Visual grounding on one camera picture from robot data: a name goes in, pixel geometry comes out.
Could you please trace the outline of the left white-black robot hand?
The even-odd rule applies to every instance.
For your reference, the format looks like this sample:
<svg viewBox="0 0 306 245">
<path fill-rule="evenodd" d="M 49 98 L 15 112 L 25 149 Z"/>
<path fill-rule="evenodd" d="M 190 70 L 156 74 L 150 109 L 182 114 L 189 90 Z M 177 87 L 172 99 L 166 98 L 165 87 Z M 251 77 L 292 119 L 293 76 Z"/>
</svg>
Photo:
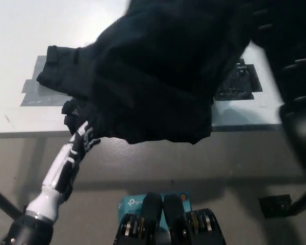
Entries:
<svg viewBox="0 0 306 245">
<path fill-rule="evenodd" d="M 64 144 L 48 170 L 42 185 L 57 191 L 62 201 L 66 202 L 72 191 L 73 183 L 80 168 L 80 162 L 97 144 L 99 138 L 93 134 L 93 126 L 84 122 Z"/>
</svg>

